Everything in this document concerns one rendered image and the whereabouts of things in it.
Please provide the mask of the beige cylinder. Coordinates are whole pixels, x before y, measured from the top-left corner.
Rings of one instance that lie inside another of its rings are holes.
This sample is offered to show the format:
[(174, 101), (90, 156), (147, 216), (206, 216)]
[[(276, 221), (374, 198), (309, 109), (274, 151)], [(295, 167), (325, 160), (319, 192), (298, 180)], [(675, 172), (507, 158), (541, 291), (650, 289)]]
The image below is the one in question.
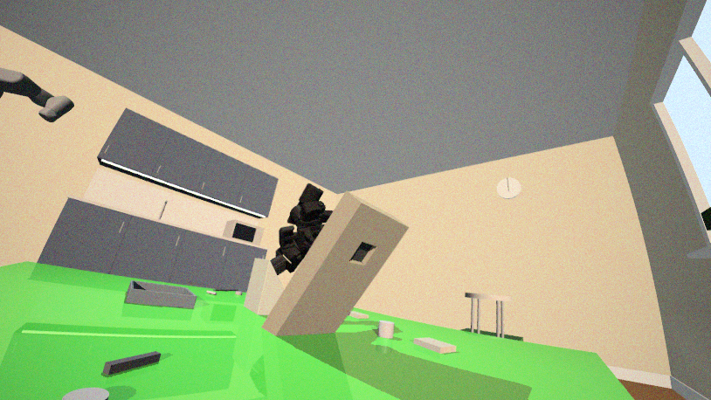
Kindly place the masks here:
[(378, 336), (392, 339), (394, 337), (395, 322), (379, 321)]

